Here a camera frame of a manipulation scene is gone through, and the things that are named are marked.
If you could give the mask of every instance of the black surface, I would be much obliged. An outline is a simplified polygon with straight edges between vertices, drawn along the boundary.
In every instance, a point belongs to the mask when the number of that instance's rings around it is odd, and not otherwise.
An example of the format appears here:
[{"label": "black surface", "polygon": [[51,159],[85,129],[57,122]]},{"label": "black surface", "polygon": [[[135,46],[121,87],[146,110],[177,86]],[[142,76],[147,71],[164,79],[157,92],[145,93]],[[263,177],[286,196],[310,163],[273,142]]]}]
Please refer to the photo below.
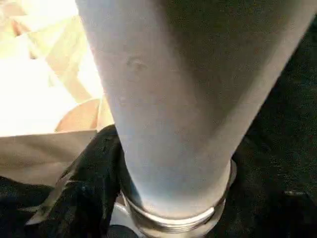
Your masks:
[{"label": "black surface", "polygon": [[[117,162],[121,151],[116,129],[111,125],[93,138],[54,189],[0,177],[0,237],[99,238],[106,235],[120,191]],[[24,227],[34,214],[25,209],[40,204],[37,215],[42,222]]]},{"label": "black surface", "polygon": [[207,237],[317,237],[317,20],[237,149],[237,179]]},{"label": "black surface", "polygon": [[125,226],[112,225],[108,229],[106,238],[138,238],[138,236]]}]

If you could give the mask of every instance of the black fabric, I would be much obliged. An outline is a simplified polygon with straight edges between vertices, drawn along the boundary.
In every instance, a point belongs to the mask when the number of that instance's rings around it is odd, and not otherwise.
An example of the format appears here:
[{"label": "black fabric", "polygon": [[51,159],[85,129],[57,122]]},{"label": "black fabric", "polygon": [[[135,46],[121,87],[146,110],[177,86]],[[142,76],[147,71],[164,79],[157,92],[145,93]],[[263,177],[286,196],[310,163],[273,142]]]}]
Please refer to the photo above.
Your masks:
[{"label": "black fabric", "polygon": [[317,19],[233,159],[238,174],[207,237],[317,237]]},{"label": "black fabric", "polygon": [[23,227],[34,214],[27,208],[42,204],[52,189],[0,177],[0,237],[26,237]]},{"label": "black fabric", "polygon": [[113,225],[109,227],[106,238],[138,238],[138,236],[127,227]]},{"label": "black fabric", "polygon": [[[95,136],[54,189],[1,178],[0,237],[99,238],[106,235],[120,191],[117,164],[121,151],[112,125]],[[29,208],[40,204],[35,214]]]}]

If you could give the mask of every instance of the white pipe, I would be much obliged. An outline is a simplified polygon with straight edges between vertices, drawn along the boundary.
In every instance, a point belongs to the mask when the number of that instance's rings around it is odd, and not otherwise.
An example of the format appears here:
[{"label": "white pipe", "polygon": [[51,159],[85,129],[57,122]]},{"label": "white pipe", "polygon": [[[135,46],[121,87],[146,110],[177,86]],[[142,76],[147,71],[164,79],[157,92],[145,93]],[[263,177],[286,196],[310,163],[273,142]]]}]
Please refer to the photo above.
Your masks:
[{"label": "white pipe", "polygon": [[144,211],[204,213],[316,0],[77,0]]}]

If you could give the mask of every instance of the gray cylinder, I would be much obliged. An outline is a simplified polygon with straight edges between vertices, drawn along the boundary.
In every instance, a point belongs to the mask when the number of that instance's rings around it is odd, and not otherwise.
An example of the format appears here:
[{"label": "gray cylinder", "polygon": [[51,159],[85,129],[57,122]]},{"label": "gray cylinder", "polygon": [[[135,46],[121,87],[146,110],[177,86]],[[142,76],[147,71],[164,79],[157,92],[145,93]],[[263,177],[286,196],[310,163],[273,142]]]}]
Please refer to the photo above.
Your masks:
[{"label": "gray cylinder", "polygon": [[316,0],[77,0],[125,153],[125,195],[186,219],[223,196],[230,158]]}]

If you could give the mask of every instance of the metal pipe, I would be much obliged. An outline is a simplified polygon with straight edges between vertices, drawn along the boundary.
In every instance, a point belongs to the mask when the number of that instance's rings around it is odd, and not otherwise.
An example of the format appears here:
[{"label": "metal pipe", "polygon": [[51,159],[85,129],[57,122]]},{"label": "metal pipe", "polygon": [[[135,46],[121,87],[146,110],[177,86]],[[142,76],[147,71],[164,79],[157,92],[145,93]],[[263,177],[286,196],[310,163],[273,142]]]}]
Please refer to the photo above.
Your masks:
[{"label": "metal pipe", "polygon": [[315,14],[315,0],[77,0],[124,149],[124,193],[199,216]]}]

